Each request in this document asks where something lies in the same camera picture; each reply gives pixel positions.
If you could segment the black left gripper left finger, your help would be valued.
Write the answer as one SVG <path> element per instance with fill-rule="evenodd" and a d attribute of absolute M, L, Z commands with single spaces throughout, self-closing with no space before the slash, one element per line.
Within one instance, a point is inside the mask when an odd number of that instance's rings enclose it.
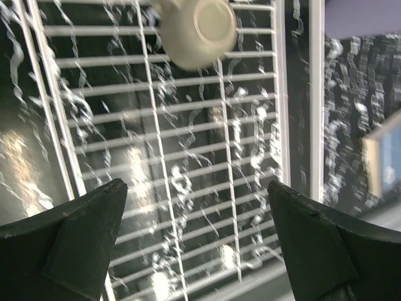
<path fill-rule="evenodd" d="M 128 187 L 114 179 L 1 227 L 1 300 L 100 300 Z"/>

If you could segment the beige ceramic mug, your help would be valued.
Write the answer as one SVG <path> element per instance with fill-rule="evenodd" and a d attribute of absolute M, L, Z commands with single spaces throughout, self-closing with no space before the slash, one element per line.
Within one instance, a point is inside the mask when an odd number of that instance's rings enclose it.
<path fill-rule="evenodd" d="M 179 68 L 207 68 L 237 41 L 237 19 L 229 1 L 150 1 L 160 15 L 162 46 Z"/>

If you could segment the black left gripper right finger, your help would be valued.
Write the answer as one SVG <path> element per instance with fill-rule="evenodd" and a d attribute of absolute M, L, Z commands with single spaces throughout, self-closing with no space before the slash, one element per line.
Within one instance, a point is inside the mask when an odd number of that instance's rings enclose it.
<path fill-rule="evenodd" d="M 269 204 L 296 300 L 400 300 L 400 232 L 271 181 Z"/>

